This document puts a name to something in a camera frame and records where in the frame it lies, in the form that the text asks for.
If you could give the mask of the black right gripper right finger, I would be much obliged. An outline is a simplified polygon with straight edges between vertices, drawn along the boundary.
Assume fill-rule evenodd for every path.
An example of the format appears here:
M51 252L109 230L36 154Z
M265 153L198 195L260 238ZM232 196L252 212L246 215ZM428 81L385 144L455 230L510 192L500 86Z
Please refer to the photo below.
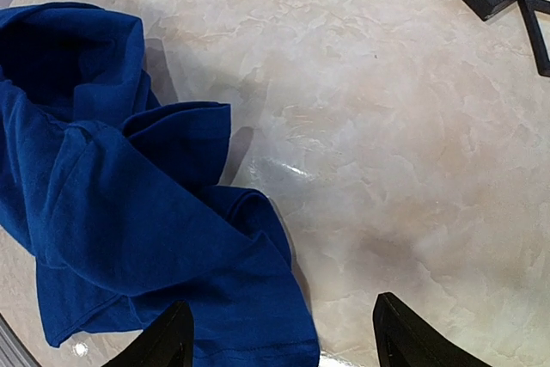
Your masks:
M373 310L381 366L467 366L468 355L445 339L395 294L376 299Z

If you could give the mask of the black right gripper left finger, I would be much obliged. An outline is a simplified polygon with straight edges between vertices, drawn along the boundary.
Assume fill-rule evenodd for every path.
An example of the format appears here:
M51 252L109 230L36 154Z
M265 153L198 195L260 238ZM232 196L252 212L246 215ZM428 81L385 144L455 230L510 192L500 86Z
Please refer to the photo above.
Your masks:
M192 367L193 340L192 312L176 302L104 367Z

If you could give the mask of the blue printed t-shirt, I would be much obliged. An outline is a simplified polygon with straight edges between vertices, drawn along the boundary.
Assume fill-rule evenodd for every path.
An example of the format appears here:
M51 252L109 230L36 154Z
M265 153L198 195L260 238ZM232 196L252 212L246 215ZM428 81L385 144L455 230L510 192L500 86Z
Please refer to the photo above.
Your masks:
M226 103L159 103L136 16L2 11L1 225L35 259L50 346L185 302L197 366L319 363L272 203L220 184L230 135Z

